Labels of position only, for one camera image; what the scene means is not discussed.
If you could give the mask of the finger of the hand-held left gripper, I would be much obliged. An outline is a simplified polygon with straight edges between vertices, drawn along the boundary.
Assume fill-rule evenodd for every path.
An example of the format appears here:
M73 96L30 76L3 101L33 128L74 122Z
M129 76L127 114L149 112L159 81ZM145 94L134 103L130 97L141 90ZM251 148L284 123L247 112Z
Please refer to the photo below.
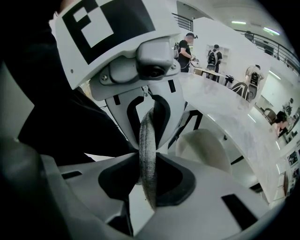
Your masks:
M182 87L175 78L149 86L154 100L152 122L156 149L161 148L177 129L185 107Z

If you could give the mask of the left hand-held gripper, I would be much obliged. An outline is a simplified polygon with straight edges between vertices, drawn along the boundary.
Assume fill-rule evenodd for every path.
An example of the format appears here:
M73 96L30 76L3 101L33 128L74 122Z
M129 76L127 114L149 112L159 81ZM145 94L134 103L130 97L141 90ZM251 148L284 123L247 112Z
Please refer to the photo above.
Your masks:
M160 0L77 0L56 19L56 40L69 86L90 81L133 147L139 145L136 107L143 86L177 86L171 39L180 33Z

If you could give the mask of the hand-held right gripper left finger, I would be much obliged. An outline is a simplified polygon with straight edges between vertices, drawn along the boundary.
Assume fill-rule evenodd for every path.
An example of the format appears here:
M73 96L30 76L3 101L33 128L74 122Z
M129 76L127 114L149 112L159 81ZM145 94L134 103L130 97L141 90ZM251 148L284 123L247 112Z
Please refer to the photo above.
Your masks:
M139 178L138 154L61 167L43 155L42 162L69 237L133 236L129 193Z

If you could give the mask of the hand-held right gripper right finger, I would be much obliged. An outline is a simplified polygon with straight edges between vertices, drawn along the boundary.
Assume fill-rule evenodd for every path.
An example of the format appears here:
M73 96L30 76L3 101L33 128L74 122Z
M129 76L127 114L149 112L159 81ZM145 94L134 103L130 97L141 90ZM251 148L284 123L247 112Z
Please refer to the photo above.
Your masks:
M159 153L157 172L167 191L139 240L254 240L278 213L217 168Z

